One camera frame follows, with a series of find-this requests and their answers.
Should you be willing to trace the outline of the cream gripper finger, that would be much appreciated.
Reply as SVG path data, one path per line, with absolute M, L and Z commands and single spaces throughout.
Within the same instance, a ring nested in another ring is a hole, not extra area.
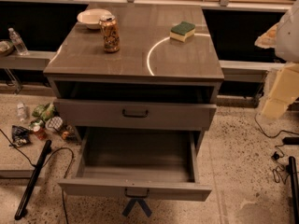
M 277 28 L 278 25 L 274 24 L 256 39 L 254 45 L 262 49 L 273 49 L 277 43 Z

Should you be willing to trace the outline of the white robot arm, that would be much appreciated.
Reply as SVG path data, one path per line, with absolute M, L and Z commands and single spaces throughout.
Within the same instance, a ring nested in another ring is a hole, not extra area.
M 279 119 L 299 98 L 299 8 L 292 7 L 280 21 L 259 36 L 254 45 L 273 48 L 286 63 L 266 76 L 260 116 L 269 122 Z

